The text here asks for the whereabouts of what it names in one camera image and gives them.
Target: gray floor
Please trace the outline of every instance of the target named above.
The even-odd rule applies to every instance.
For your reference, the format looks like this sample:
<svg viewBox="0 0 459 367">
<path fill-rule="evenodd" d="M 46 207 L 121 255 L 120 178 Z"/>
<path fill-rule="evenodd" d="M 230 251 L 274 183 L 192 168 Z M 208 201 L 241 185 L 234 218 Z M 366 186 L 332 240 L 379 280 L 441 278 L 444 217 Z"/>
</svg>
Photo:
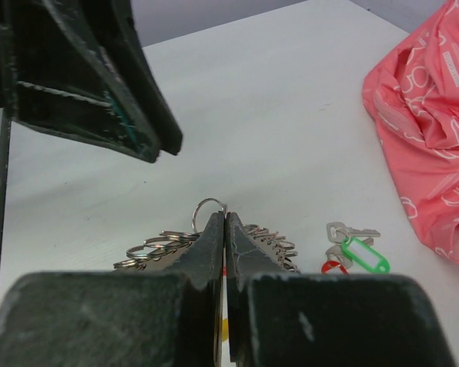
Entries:
<svg viewBox="0 0 459 367">
<path fill-rule="evenodd" d="M 148 46 L 302 1 L 304 0 L 132 0 L 132 7 L 141 43 Z M 416 29 L 444 2 L 351 1 L 408 32 Z"/>
</svg>

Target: table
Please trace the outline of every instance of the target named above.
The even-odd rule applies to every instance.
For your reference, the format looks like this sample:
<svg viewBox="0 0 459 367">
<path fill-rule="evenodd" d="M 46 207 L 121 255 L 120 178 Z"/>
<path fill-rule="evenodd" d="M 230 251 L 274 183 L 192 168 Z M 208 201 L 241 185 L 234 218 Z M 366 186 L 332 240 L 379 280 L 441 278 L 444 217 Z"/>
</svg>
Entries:
<svg viewBox="0 0 459 367">
<path fill-rule="evenodd" d="M 0 298 L 28 272 L 109 270 L 162 229 L 190 230 L 216 197 L 286 234 L 303 272 L 324 262 L 327 222 L 378 229 L 459 362 L 459 266 L 415 237 L 361 103 L 364 76 L 405 36 L 347 0 L 312 0 L 147 47 L 184 132 L 179 156 L 154 165 L 14 125 Z"/>
</svg>

